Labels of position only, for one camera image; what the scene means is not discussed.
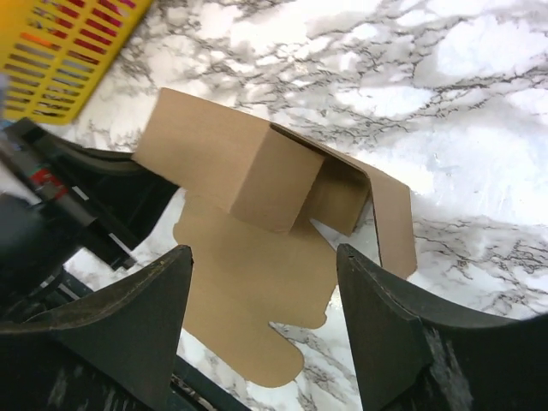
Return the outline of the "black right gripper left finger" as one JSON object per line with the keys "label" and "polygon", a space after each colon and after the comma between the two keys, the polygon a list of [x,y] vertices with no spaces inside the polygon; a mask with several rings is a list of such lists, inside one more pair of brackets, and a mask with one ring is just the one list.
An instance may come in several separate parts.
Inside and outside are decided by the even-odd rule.
{"label": "black right gripper left finger", "polygon": [[1,325],[3,410],[164,410],[193,270],[177,246],[122,280]]}

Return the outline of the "brown cardboard box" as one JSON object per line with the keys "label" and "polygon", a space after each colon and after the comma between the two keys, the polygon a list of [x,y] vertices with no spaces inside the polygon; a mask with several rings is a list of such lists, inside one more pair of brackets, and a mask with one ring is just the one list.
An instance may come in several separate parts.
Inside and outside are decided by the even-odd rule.
{"label": "brown cardboard box", "polygon": [[275,323],[325,322],[336,254],[316,223],[351,235],[370,206],[382,267],[416,270],[409,188],[273,122],[164,88],[134,160],[185,192],[173,229],[194,258],[185,331],[247,381],[275,388],[303,368]]}

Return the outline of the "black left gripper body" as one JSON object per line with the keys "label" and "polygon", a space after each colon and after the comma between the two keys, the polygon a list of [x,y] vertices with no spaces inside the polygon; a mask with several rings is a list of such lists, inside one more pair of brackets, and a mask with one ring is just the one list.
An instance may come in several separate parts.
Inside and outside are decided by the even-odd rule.
{"label": "black left gripper body", "polygon": [[111,269],[153,231],[177,187],[127,152],[85,148],[28,118],[1,124],[1,163],[34,196],[1,195],[1,319],[62,303],[63,266],[85,248]]}

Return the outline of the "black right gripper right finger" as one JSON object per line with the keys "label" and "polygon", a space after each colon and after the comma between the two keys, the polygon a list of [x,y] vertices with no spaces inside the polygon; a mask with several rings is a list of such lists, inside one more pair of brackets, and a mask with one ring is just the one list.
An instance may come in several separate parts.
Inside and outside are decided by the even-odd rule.
{"label": "black right gripper right finger", "polygon": [[447,301],[354,247],[337,276],[365,410],[544,410],[547,317],[511,319]]}

